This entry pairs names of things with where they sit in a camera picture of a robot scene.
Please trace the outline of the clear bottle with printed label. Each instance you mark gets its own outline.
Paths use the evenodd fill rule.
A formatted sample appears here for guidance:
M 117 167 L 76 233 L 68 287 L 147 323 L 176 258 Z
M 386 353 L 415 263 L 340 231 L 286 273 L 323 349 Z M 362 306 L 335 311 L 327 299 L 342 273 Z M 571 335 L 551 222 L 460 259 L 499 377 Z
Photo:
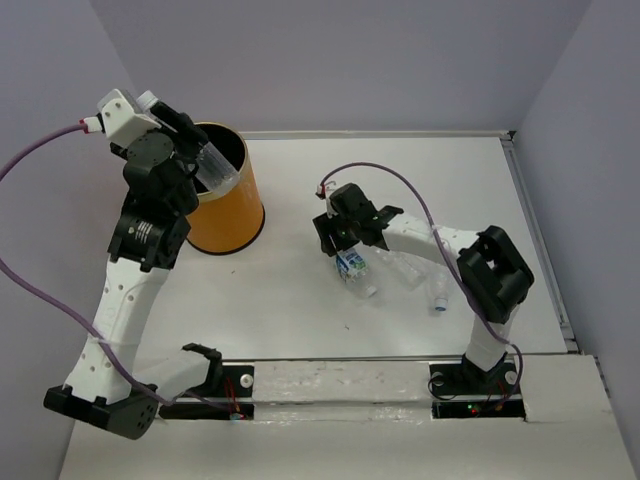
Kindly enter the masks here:
M 338 251 L 335 268 L 344 286 L 359 298 L 371 298 L 378 292 L 369 264 L 355 249 Z

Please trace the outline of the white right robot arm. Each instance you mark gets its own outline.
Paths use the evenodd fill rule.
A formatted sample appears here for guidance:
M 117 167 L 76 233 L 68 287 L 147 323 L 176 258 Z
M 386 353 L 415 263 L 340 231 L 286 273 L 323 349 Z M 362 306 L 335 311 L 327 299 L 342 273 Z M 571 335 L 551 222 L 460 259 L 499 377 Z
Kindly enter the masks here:
M 473 392 L 491 386 L 506 356 L 512 316 L 534 283 L 534 274 L 506 231 L 494 225 L 479 232 L 433 226 L 399 207 L 378 209 L 354 183 L 320 185 L 316 196 L 325 202 L 326 212 L 313 224 L 327 256 L 345 256 L 362 244 L 449 270 L 475 314 L 460 379 Z

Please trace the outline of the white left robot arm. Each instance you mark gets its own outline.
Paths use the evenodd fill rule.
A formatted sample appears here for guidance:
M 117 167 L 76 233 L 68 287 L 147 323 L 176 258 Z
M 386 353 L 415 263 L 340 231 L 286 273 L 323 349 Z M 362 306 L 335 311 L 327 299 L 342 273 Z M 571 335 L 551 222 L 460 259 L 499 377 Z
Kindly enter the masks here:
M 198 206 L 193 183 L 206 134 L 191 118 L 144 94 L 112 98 L 100 123 L 124 159 L 128 191 L 109 243 L 106 280 L 81 355 L 45 408 L 112 434 L 137 440 L 158 408 L 182 395 L 209 395 L 222 381 L 222 355 L 196 343 L 147 372 L 132 375 L 152 306 L 176 264 Z

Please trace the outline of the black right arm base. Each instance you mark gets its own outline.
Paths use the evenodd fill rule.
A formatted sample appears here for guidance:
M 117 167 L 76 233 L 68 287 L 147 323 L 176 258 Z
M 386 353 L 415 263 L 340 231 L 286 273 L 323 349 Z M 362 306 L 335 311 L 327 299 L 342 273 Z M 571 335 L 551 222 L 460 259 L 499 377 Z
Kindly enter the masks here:
M 525 420 L 519 373 L 510 359 L 502 359 L 489 373 L 466 360 L 430 364 L 426 387 L 433 418 Z

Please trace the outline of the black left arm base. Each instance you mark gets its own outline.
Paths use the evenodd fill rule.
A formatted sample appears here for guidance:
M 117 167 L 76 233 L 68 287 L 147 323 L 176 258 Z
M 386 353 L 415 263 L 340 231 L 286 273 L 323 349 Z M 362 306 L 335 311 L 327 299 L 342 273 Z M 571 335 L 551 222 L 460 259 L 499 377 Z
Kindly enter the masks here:
M 255 367 L 250 363 L 224 363 L 222 376 L 213 385 L 192 389 L 172 406 L 162 406 L 163 420 L 244 421 L 254 418 Z

